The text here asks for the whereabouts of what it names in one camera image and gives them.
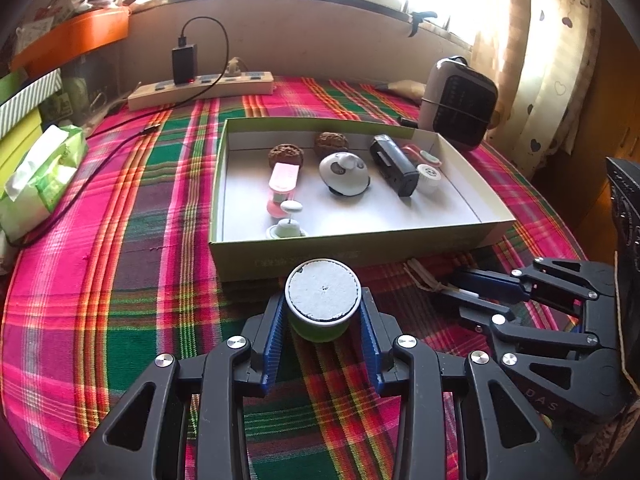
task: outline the green tissue package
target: green tissue package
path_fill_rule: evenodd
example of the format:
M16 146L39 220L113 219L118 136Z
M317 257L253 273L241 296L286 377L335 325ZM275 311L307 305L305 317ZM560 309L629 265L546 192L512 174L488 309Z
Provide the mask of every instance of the green tissue package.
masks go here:
M50 126L27 152L0 196L0 229L17 240L46 220L73 179L88 146L77 126Z

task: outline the power strip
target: power strip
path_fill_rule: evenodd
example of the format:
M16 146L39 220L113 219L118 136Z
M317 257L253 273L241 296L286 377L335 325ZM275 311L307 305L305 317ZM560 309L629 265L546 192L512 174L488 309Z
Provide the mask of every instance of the power strip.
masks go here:
M176 85L173 81L144 85L129 96L129 110L140 110L151 106L179 103L201 92L211 85L220 74L200 75L193 83ZM223 77L198 99L232 97L239 95L273 94L271 72L242 72L239 76Z

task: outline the table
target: table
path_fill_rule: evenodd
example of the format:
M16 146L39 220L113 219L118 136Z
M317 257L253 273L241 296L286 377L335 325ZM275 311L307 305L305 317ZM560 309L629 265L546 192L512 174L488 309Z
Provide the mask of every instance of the table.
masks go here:
M271 96L197 101L90 138L63 203L126 136L126 145L70 213L20 255L2 318L0 394L12 429L57 479L135 377L160 352L185 358L239 333L277 290L273 280L221 286L207 247L216 143L226 119L306 116L393 123L418 108L369 85L278 78ZM124 110L98 129L140 112ZM517 222L492 247L423 258L436 276L455 266L509 272L535 256L582 258L558 215L491 147L465 155ZM466 355L484 337L437 316L401 264L355 269L381 312L435 349ZM530 326L558 329L549 310L521 305ZM196 400L189 424L196 424ZM260 480L388 479L398 398L380 399L347 333L313 345L287 332L276 385L246 402L250 468ZM448 469L457 478L452 405L446 402ZM187 476L193 477L193 446Z

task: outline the heart pattern curtain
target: heart pattern curtain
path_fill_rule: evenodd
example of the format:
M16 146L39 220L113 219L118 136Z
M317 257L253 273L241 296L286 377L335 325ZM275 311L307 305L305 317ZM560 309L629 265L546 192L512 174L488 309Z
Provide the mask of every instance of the heart pattern curtain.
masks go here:
M600 41L600 0L486 0L471 66L498 86L486 140L528 178L571 153Z

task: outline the wooden cabinet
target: wooden cabinet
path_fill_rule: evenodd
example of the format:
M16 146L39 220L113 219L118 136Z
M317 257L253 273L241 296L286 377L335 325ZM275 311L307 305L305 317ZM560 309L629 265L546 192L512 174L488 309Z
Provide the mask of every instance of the wooden cabinet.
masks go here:
M574 232L587 257L613 261L605 158L640 162L640 50L603 1L602 34L574 151L562 150L536 173L534 186Z

